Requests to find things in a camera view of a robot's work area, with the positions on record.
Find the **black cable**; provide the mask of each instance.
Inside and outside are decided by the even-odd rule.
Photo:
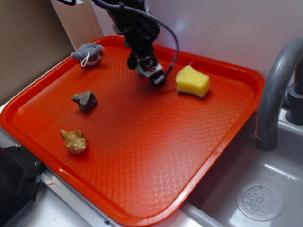
[[[162,23],[162,21],[160,21],[159,19],[157,19],[153,15],[151,15],[149,13],[146,13],[144,11],[141,11],[139,9],[135,9],[135,8],[132,8],[132,7],[129,7],[129,6],[126,6],[126,5],[113,5],[113,4],[106,3],[106,2],[104,2],[102,0],[92,0],[92,1],[95,2],[95,3],[97,3],[97,4],[100,4],[100,5],[104,6],[105,8],[124,9],[124,10],[128,10],[130,12],[134,12],[134,13],[140,14],[142,16],[145,16],[145,17],[147,17],[147,18],[149,18],[149,19],[151,19],[151,20],[159,23],[162,27],[164,27],[166,30],[168,30],[171,33],[171,35],[173,36],[173,38],[175,40],[175,43],[176,43],[175,57],[174,57],[173,61],[171,62],[169,69],[166,71],[165,76],[167,76],[170,73],[170,71],[172,70],[172,68],[173,68],[173,66],[176,63],[176,60],[178,58],[178,54],[179,54],[179,42],[178,42],[176,34],[166,24]]]

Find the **drain cover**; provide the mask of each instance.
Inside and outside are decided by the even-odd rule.
[[[250,219],[269,221],[278,217],[283,211],[284,197],[274,185],[252,181],[239,189],[237,205],[241,212]]]

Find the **red plastic tray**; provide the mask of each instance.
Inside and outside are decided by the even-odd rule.
[[[126,226],[161,221],[185,201],[256,110],[264,86],[255,71],[181,52],[163,87],[126,66],[120,37],[96,41],[103,60],[82,68],[68,58],[17,95],[1,126],[87,199]],[[155,46],[164,70],[174,50]],[[210,76],[199,99],[178,94],[176,74],[186,65]],[[83,113],[74,94],[95,92]],[[88,149],[72,155],[59,130],[81,130]]]

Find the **sink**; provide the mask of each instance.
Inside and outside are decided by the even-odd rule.
[[[188,199],[214,220],[207,226],[302,226],[303,128],[280,120],[277,148],[265,152],[255,127],[254,115]]]

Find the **tray rim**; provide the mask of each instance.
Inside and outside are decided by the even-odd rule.
[[[124,38],[121,38],[119,36],[107,36],[102,37],[100,39],[97,39],[93,42],[102,44],[105,47],[106,46],[113,46],[113,43],[115,43],[114,46],[127,49],[123,45]],[[155,55],[162,55],[166,56],[167,58],[172,59],[174,52],[173,49],[162,47],[159,45],[154,45],[155,48]],[[194,68],[198,70],[203,70],[200,66],[201,62],[208,64],[209,68],[213,65],[220,66],[225,68],[226,70],[230,70],[233,72],[232,79],[243,82],[247,84],[249,87],[252,88],[252,91],[254,93],[254,99],[250,103],[250,105],[246,108],[246,110],[243,112],[243,114],[240,116],[240,118],[237,119],[235,124],[232,126],[232,128],[228,131],[228,133],[223,137],[223,139],[220,141],[218,146],[211,152],[209,157],[206,159],[206,161],[201,165],[201,167],[198,169],[198,171],[192,176],[192,178],[188,181],[188,183],[185,185],[185,187],[182,189],[182,191],[177,195],[177,197],[173,200],[173,202],[165,208],[162,212],[159,212],[157,214],[154,214],[152,216],[148,217],[134,217],[130,214],[128,214],[126,211],[124,211],[122,208],[119,208],[117,204],[116,208],[111,207],[111,209],[105,209],[103,210],[107,215],[110,217],[114,217],[113,219],[117,221],[118,223],[122,225],[127,226],[145,226],[145,225],[151,225],[155,224],[157,222],[160,222],[161,220],[165,219],[166,217],[173,214],[186,200],[188,195],[192,192],[192,190],[195,188],[195,186],[202,180],[203,176],[207,173],[207,171],[211,168],[211,166],[214,164],[216,159],[224,152],[225,148],[230,144],[232,139],[237,135],[237,133],[240,131],[240,129],[244,126],[246,121],[253,115],[253,113],[257,110],[257,107],[259,105],[262,91],[264,88],[264,79],[262,76],[252,70],[248,69],[242,66],[238,66],[235,64],[214,60],[211,58],[199,56],[196,54],[191,54],[187,52],[180,51],[179,57],[177,59],[178,64],[181,65],[187,65],[191,64]],[[33,98],[35,95],[37,95],[40,91],[42,91],[45,87],[47,87],[50,83],[53,83],[56,79],[58,79],[62,74],[64,74],[66,71],[68,71],[71,67],[78,64],[77,60],[72,59],[71,57],[66,58],[61,63],[59,63],[55,68],[51,69],[47,73],[45,73],[41,78],[36,80],[33,84],[25,88],[23,91],[21,91],[19,94],[17,94],[11,101],[7,103],[7,105],[4,107],[0,114],[0,125],[3,127],[4,130],[6,130],[11,136],[24,144],[29,150],[40,150],[38,152],[37,156],[40,157],[42,155],[41,150],[42,148],[38,144],[27,144],[26,141],[28,141],[28,138],[25,134],[23,134],[18,128],[16,128],[12,124],[12,116],[13,114],[21,107],[23,106],[27,101],[29,101],[31,98]],[[74,187],[77,191],[79,191],[81,194],[83,194],[89,201],[94,203],[97,207],[99,205],[96,204],[96,200],[100,200],[100,197],[98,196],[99,192],[96,190],[95,192],[90,191],[89,195],[87,191],[87,186],[76,179],[75,176],[71,176],[68,171],[68,167],[65,166],[65,169],[62,169],[62,167],[56,163],[52,158],[48,156],[44,156],[41,158],[46,165],[55,171],[63,180],[66,182],[72,181],[73,184],[71,184],[72,187]],[[110,199],[106,200],[105,198],[102,198],[103,202],[106,204],[113,203],[110,201]]]

